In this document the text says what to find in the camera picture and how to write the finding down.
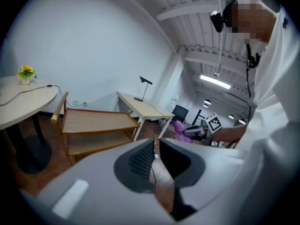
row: lamp base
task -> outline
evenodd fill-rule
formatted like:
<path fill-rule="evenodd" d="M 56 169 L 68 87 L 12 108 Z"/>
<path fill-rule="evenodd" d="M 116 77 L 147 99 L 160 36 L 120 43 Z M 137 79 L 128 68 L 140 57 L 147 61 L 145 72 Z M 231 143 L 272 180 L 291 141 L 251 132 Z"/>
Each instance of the lamp base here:
<path fill-rule="evenodd" d="M 137 101 L 140 101 L 140 102 L 142 102 L 142 101 L 143 101 L 142 99 L 140 99 L 140 98 L 137 98 L 137 97 L 135 97 L 134 99 L 135 99 L 135 100 L 137 100 Z"/>

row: light wood desk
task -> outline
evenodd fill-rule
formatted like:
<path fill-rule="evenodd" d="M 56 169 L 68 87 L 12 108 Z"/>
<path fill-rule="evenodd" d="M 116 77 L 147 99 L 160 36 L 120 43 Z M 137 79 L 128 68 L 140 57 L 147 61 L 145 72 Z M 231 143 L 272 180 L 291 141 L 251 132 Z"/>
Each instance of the light wood desk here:
<path fill-rule="evenodd" d="M 50 144 L 44 139 L 37 112 L 50 104 L 57 95 L 57 87 L 44 87 L 50 83 L 41 80 L 32 81 L 30 85 L 21 85 L 17 76 L 0 79 L 0 130 L 6 129 L 7 135 L 16 148 L 16 160 L 19 167 L 29 174 L 43 170 L 51 158 Z M 18 122 L 32 116 L 37 136 L 23 138 Z"/>
<path fill-rule="evenodd" d="M 122 92 L 117 92 L 117 94 L 119 99 L 121 99 L 133 112 L 135 112 L 139 116 L 138 123 L 140 124 L 140 127 L 135 134 L 134 141 L 137 139 L 137 136 L 139 135 L 143 123 L 146 119 L 166 119 L 165 126 L 163 127 L 158 138 L 161 138 L 163 136 L 168 125 L 170 124 L 172 117 L 174 117 L 173 113 L 157 106 L 147 99 L 144 99 L 142 102 L 140 102 L 134 99 L 134 97 L 137 96 L 132 96 Z"/>

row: human hand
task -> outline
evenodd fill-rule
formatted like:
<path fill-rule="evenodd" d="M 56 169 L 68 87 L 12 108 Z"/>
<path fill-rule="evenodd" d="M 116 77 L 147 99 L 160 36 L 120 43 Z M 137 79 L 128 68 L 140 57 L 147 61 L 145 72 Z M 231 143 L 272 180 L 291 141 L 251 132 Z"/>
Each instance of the human hand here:
<path fill-rule="evenodd" d="M 214 142 L 231 143 L 233 141 L 239 140 L 244 135 L 246 128 L 247 124 L 237 127 L 221 128 L 213 134 L 212 140 Z"/>

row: vr headset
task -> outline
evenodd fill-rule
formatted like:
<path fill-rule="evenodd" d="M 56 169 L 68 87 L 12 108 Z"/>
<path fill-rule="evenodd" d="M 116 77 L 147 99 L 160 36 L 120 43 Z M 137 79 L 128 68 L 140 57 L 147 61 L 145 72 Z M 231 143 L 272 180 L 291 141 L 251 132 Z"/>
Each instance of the vr headset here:
<path fill-rule="evenodd" d="M 236 0 L 226 0 L 226 6 L 223 10 L 223 16 L 221 15 L 221 12 L 214 11 L 210 15 L 210 20 L 212 21 L 212 24 L 214 24 L 214 27 L 217 32 L 221 32 L 224 28 L 224 23 L 227 27 L 231 27 L 231 21 L 227 20 L 228 15 L 231 12 L 231 7 L 233 3 Z"/>

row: wooden handle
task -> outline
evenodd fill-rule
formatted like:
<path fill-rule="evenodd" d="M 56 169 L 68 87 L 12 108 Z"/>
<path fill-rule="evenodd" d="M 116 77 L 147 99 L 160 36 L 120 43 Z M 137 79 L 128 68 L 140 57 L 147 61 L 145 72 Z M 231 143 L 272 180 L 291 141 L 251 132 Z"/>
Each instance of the wooden handle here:
<path fill-rule="evenodd" d="M 60 117 L 61 108 L 62 108 L 63 104 L 65 103 L 65 101 L 67 100 L 68 94 L 69 93 L 66 92 L 65 95 L 62 97 L 60 103 L 58 104 L 57 108 L 55 109 L 55 112 L 53 113 L 53 115 L 51 117 L 51 123 L 53 123 L 53 124 L 57 123 L 57 119 Z"/>

